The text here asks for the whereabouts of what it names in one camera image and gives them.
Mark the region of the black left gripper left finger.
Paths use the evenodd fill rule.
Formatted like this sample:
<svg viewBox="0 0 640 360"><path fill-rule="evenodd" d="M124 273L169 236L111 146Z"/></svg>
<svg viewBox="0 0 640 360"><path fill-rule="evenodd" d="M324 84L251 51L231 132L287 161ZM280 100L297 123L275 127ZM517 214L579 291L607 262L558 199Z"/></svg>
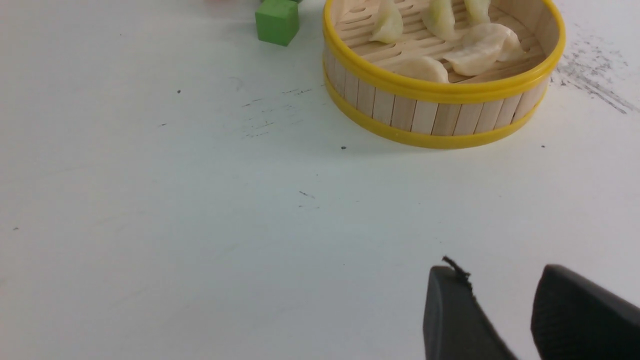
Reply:
<svg viewBox="0 0 640 360"><path fill-rule="evenodd" d="M473 292L470 273L448 256L429 271L423 312L427 360L516 360Z"/></svg>

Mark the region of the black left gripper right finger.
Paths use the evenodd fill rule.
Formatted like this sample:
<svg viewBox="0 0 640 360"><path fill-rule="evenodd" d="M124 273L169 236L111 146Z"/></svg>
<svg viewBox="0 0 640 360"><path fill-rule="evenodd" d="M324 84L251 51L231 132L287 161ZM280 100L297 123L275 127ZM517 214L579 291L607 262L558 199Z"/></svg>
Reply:
<svg viewBox="0 0 640 360"><path fill-rule="evenodd" d="M637 360L640 310L559 264L535 290L530 330L542 360Z"/></svg>

